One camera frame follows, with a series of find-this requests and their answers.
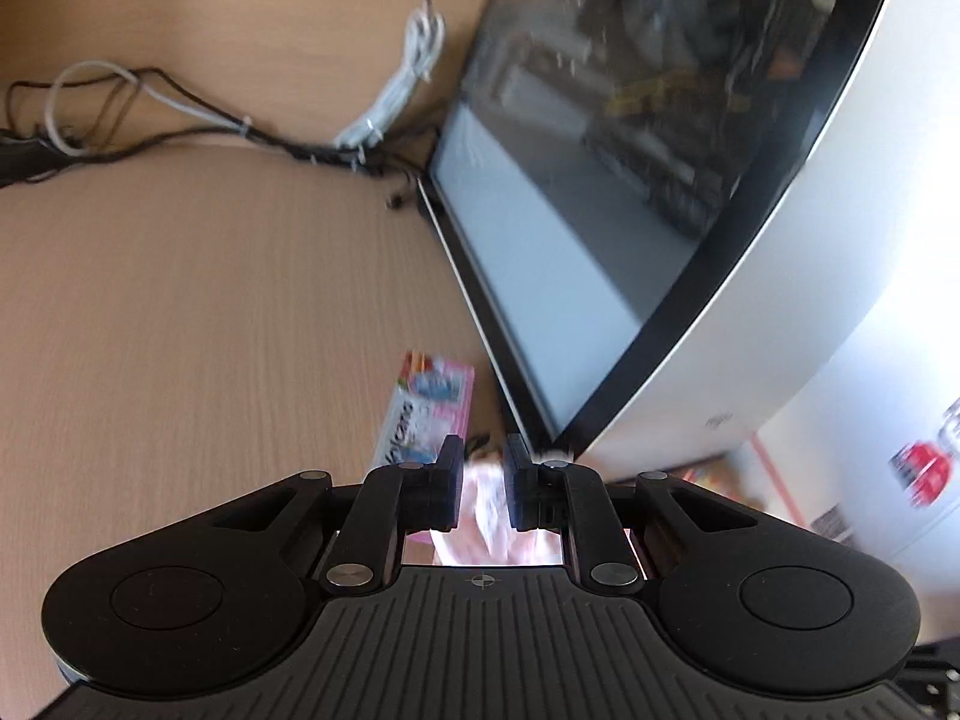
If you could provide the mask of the white pink plastic bag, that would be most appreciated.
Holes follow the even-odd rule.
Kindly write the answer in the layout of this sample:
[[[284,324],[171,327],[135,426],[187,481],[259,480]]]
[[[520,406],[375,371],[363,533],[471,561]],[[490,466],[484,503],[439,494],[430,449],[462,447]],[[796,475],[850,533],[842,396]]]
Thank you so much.
[[[488,437],[467,440],[459,522],[450,532],[430,533],[438,566],[560,566],[562,537],[548,530],[518,532],[506,500],[505,457]],[[620,593],[630,589],[596,589]]]

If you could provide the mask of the pink snack packet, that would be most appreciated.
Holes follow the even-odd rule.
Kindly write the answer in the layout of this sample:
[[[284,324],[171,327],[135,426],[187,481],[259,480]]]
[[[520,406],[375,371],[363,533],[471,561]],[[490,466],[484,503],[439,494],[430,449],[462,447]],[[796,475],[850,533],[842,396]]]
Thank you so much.
[[[377,436],[371,468],[428,465],[448,436],[467,437],[475,369],[421,351],[402,362]]]

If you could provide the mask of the white poster with QR codes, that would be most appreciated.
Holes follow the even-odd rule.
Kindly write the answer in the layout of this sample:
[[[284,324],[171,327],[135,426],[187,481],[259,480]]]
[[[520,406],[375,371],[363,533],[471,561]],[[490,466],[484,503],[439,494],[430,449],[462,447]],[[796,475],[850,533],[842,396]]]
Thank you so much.
[[[784,408],[737,449],[679,468],[711,493],[895,567],[921,601],[921,637],[958,632],[958,405]]]

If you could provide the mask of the black power adapter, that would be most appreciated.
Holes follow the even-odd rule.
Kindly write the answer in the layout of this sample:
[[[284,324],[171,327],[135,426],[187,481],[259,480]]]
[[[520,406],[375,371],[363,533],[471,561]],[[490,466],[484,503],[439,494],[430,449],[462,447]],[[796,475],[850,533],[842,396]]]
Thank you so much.
[[[20,137],[3,128],[0,133],[0,187],[22,184],[45,176],[60,166],[60,154],[43,138]]]

